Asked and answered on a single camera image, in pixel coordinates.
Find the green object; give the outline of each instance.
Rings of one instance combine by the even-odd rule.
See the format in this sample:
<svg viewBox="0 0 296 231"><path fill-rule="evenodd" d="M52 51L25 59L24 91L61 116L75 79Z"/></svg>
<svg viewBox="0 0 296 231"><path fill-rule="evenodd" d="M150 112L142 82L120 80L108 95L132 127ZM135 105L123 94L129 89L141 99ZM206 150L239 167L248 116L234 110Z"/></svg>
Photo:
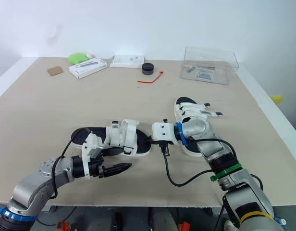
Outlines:
<svg viewBox="0 0 296 231"><path fill-rule="evenodd" d="M222 178L222 177L228 175L229 173L231 173L231 172L233 172L233 171L235 171L235 170L237 170L238 168L241 168L241 167L242 167L242 164L240 164L240 163L238 163L236 165L233 165L233 166L219 172L215 176L210 177L210 180L211 181L216 181L217 179Z"/></svg>
<svg viewBox="0 0 296 231"><path fill-rule="evenodd" d="M83 53L74 53L68 57L68 62L71 63L72 65L79 64L86 60L88 60L88 58Z"/></svg>

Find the transparent box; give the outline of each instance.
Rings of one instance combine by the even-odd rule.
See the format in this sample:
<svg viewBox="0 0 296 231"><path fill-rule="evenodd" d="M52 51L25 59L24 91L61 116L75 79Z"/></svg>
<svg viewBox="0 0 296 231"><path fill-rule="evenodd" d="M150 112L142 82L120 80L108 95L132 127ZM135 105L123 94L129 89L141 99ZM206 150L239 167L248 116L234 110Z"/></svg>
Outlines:
<svg viewBox="0 0 296 231"><path fill-rule="evenodd" d="M229 84L239 64L233 52L186 47L180 77L210 83Z"/></svg>

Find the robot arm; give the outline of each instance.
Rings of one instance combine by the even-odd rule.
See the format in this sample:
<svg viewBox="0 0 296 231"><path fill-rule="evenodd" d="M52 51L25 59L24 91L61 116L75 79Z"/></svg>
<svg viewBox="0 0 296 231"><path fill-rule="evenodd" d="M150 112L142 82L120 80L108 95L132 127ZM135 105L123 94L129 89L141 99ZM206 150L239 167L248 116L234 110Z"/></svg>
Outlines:
<svg viewBox="0 0 296 231"><path fill-rule="evenodd" d="M203 158L210 165L222 190L224 206L230 220L241 231L281 231L276 223L271 203L255 183L246 169L238 162L231 148L219 141L199 141L202 139L220 139L205 117L194 117L182 124L155 123L152 126L155 143L166 141L169 144L183 145L197 142Z"/></svg>
<svg viewBox="0 0 296 231"><path fill-rule="evenodd" d="M99 143L98 137L89 134L83 149L89 150L82 157L64 157L55 167L56 188L75 178L90 176L99 178L117 175L127 170L132 164L120 163L106 168L103 157L107 155ZM8 207L0 208L0 231L30 230L40 211L54 193L52 168L55 159L42 163L37 172L25 177L14 188Z"/></svg>

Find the black cable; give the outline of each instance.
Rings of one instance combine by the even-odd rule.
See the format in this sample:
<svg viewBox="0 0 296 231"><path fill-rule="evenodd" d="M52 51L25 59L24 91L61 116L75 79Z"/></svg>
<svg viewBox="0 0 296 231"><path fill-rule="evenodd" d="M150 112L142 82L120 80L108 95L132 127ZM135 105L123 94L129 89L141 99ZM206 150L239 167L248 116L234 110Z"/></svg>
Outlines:
<svg viewBox="0 0 296 231"><path fill-rule="evenodd" d="M69 215L65 219L63 219L63 220L67 220L71 216L71 214L75 211L75 209L76 209L76 206L73 208L73 210L71 211L71 213L69 213ZM36 221L38 221L40 224L45 225L45 226L56 226L56 224L46 224L46 223L43 223L39 219L36 219Z"/></svg>
<svg viewBox="0 0 296 231"><path fill-rule="evenodd" d="M170 181L174 186L177 186L177 187L185 186L185 185L187 185L189 182L191 182L192 180L194 180L195 178L201 176L202 174L207 173L207 172L212 172L211 169L210 169L210 170L205 170L205 171L199 172L198 174L196 174L195 176L193 176L191 179L187 180L186 182L181 183L181 184L177 184L177 183L175 183L175 182L172 180L171 175L170 175L170 173L169 173L168 162L167 162L166 154L163 153L163 156L164 156L164 160L165 160L165 167L166 167L167 178L169 179L169 181Z"/></svg>
<svg viewBox="0 0 296 231"><path fill-rule="evenodd" d="M257 177L256 175L254 174L250 174L253 178L256 178L258 181L259 181L259 184L260 184L260 188L261 190L263 191L263 183L261 181L261 179L259 177Z"/></svg>
<svg viewBox="0 0 296 231"><path fill-rule="evenodd" d="M232 151L234 157L237 158L233 146L232 146L229 142L227 142L227 141L224 141L224 140L221 140L221 139L215 139L215 138L211 138L211 139L199 139L199 140L190 140L191 143L193 143L193 142L202 142L202 141L218 141L218 142L221 142L221 143L225 143L225 144L227 144L227 145L230 147L230 149L231 149L231 151Z"/></svg>
<svg viewBox="0 0 296 231"><path fill-rule="evenodd" d="M65 149L63 150L62 154L61 154L59 157L57 157L57 159L55 160L55 162L54 162L54 164L53 164L53 166L52 166L52 171L51 171L51 181L52 181L52 186L53 186L53 190L54 190L54 196L50 197L49 199L54 199L54 198L56 198L57 195L58 195L58 193L57 193L57 186L56 186L56 180L55 180L55 168L56 168L56 165L57 165L57 163L58 163L58 161L59 161L60 159L63 159L63 158L64 158L64 155L65 155L65 153L66 153L66 151L67 151L69 145L71 144L71 142L72 142L72 141L75 139L75 137L76 137L76 136L77 136L82 130L84 130L84 129L87 129L88 132L90 132L90 130L89 130L88 128L81 128L81 129L79 129L79 130L75 133L75 135L69 140L69 142L67 143L67 145L66 145Z"/></svg>
<svg viewBox="0 0 296 231"><path fill-rule="evenodd" d="M218 223L219 223L219 221L220 221L220 219L221 219L221 216L223 215L224 208L225 208L225 206L224 206L224 204L223 204L223 205L222 205L222 208L221 208L221 211L220 211L220 214L219 214L219 217L217 218L216 224L215 224L215 226L214 226L213 231L216 231L217 225L218 225Z"/></svg>
<svg viewBox="0 0 296 231"><path fill-rule="evenodd" d="M176 212L177 212L177 222L176 222L176 225L178 225L179 224L179 219L180 219L180 217L179 217L179 208L178 207L176 207Z"/></svg>

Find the green ring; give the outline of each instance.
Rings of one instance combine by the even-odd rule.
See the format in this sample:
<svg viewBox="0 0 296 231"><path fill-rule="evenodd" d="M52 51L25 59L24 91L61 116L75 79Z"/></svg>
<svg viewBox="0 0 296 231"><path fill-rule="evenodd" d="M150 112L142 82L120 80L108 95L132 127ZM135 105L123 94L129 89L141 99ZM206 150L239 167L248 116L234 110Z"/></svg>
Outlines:
<svg viewBox="0 0 296 231"><path fill-rule="evenodd" d="M210 180L211 181L216 181L217 179L222 178L222 177L232 173L233 171L235 171L235 170L237 170L238 168L241 168L241 167L242 167L242 164L240 164L240 163L238 163L236 165L233 165L233 166L219 172L218 174L215 174L215 176L211 176Z"/></svg>

